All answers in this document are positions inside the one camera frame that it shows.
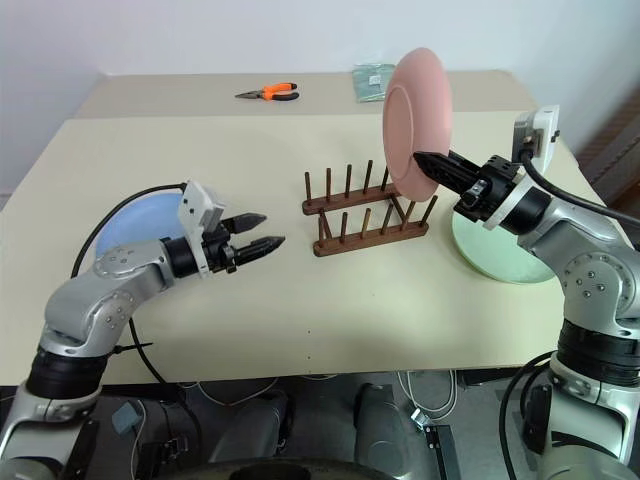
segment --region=white wall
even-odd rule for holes
[[[575,149],[640,79],[638,0],[3,0],[0,193],[102,74],[346,71],[428,46],[559,103]]]

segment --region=floor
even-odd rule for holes
[[[413,391],[416,399],[430,406],[443,403],[449,390],[449,376],[446,372],[415,372]],[[272,379],[243,380],[232,382],[208,382],[203,384],[213,397],[231,402],[243,398],[268,385]],[[396,403],[406,411],[407,426],[413,408],[400,389],[396,374],[373,373],[340,375],[329,380],[307,380],[301,377],[286,377],[278,380],[274,389],[286,391],[296,400],[296,413],[291,437],[287,443],[287,456],[325,457],[339,460],[353,460],[355,429],[353,427],[353,403],[355,395],[363,383],[391,383],[394,386]],[[502,480],[506,479],[500,446],[498,442],[498,408],[506,380],[489,382],[480,386],[458,386],[458,402],[454,412],[443,421],[451,425],[455,438],[460,471],[464,479]],[[209,454],[217,438],[232,422],[241,408],[221,407],[206,399],[197,388],[188,389],[188,402],[200,418],[204,429],[204,443]],[[87,479],[129,478],[129,462],[133,444],[133,434],[118,436],[111,427],[110,416],[124,401],[124,398],[103,397],[100,399],[94,417],[102,422],[98,449]],[[0,404],[6,415],[7,404]],[[155,401],[145,401],[148,422],[142,433],[142,441],[167,438],[162,406]],[[174,434],[186,433],[193,439],[193,427],[178,406],[166,406]],[[521,480],[535,478],[535,456],[526,452],[519,438],[520,416],[518,402],[510,402],[507,433],[513,462]],[[420,455],[421,470],[415,478],[425,480],[439,478],[433,458],[427,453],[424,437],[417,430],[410,429],[409,444],[412,455]],[[182,463],[193,464],[195,452],[186,454]]]

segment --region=beige tabletop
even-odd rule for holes
[[[518,113],[455,113],[452,148],[477,163],[508,156]],[[235,245],[287,240],[232,275],[182,280],[138,311],[142,338],[155,342],[148,355],[168,380],[504,366],[553,348],[562,324],[557,281],[510,285],[477,273],[453,243],[456,197],[443,188],[425,237],[312,254],[317,224],[301,213],[303,173],[319,195],[325,167],[340,185],[352,163],[357,188],[368,159],[379,181],[379,114],[67,121],[2,215],[0,383],[27,375],[47,298],[94,224],[132,192],[186,179],[214,188],[228,215],[269,217]],[[597,199],[562,142],[549,177]],[[384,209],[374,205],[372,227]],[[349,231],[360,228],[362,210],[350,210]],[[339,215],[329,215],[333,230]],[[129,354],[110,361],[105,381],[152,378]]]

